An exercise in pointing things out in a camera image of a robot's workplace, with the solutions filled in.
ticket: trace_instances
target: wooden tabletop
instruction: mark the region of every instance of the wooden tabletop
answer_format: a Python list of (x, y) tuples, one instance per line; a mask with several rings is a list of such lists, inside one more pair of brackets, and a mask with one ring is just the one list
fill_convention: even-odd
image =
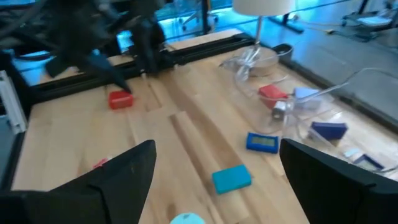
[[(209, 34), (174, 47), (238, 32)], [(279, 156), (245, 149), (247, 133), (254, 127), (232, 102), (230, 73), (218, 66), (231, 55), (189, 63), (147, 81), (128, 80), (135, 104), (125, 110), (108, 108), (108, 93), (117, 89), (112, 85), (35, 105), (13, 189), (53, 189), (105, 157), (155, 139), (154, 179), (140, 223), (168, 223), (182, 212), (197, 213), (206, 223), (308, 223)], [(311, 86), (279, 69), (296, 85)], [(317, 118), (339, 114), (342, 108), (337, 105)], [(348, 139), (386, 151), (397, 148), (396, 136), (355, 111), (346, 111), (343, 118), (353, 130)], [(280, 135), (281, 130), (273, 134)], [(217, 195), (211, 174), (240, 164), (249, 169), (252, 186)]]

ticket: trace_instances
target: red cube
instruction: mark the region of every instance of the red cube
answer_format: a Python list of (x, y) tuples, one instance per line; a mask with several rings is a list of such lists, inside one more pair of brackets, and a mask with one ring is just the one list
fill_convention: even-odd
[(133, 98), (125, 91), (113, 91), (109, 94), (109, 107), (112, 110), (132, 106)]
[(261, 99), (269, 109), (274, 108), (278, 99), (280, 98), (287, 99), (289, 97), (286, 93), (284, 93), (282, 90), (280, 90), (278, 87), (272, 84), (261, 87), (259, 89), (259, 94), (263, 97), (269, 98), (269, 99), (263, 99), (263, 98)]

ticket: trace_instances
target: red object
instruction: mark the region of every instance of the red object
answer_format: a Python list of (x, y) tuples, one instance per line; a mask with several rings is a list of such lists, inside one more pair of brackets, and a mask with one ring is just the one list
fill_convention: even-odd
[[(287, 94), (280, 90), (275, 85), (266, 85), (259, 89), (259, 94), (261, 96), (270, 98), (270, 99), (280, 99), (280, 98), (288, 98)], [(273, 109), (277, 100), (268, 100), (268, 99), (261, 99), (264, 104), (269, 108)]]
[(109, 107), (112, 110), (132, 106), (132, 95), (125, 91), (113, 91), (109, 94)]
[(93, 166), (93, 169), (101, 167), (102, 165), (105, 164), (105, 162), (108, 162), (109, 160), (110, 160), (110, 159), (108, 159), (108, 158), (105, 158), (105, 159), (100, 160), (97, 164), (95, 164), (95, 165)]

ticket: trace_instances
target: dark blue block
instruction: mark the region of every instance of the dark blue block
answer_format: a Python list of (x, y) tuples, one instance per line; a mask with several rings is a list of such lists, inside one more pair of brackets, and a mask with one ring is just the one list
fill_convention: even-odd
[(311, 128), (328, 141), (342, 139), (348, 130), (345, 123), (313, 122)]
[(213, 183), (218, 194), (251, 185), (251, 176), (244, 165), (213, 173)]

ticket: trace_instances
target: white lamp shade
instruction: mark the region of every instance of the white lamp shade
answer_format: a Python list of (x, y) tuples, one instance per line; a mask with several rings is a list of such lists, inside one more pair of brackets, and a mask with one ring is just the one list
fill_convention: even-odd
[(233, 0), (233, 8), (239, 14), (249, 16), (278, 16), (291, 12), (295, 0)]

